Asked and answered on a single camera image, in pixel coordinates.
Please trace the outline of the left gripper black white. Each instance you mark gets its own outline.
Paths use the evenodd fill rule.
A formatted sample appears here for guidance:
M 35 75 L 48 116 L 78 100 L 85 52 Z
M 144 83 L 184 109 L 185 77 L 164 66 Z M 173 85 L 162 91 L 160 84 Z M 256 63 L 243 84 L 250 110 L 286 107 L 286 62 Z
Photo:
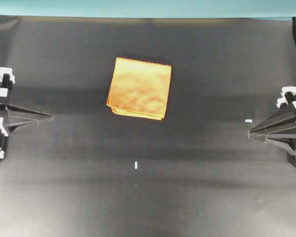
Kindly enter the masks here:
M 0 98 L 6 99 L 15 84 L 11 68 L 0 67 Z M 0 158 L 5 157 L 7 138 L 13 131 L 29 125 L 53 121 L 53 114 L 36 104 L 0 103 Z

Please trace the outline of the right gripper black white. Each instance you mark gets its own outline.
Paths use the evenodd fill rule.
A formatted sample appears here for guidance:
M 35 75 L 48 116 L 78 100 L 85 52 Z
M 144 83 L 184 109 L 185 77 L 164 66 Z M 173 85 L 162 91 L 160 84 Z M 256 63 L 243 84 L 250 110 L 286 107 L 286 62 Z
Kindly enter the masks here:
M 248 131 L 248 137 L 296 156 L 296 86 L 285 86 L 276 102 L 279 110 Z

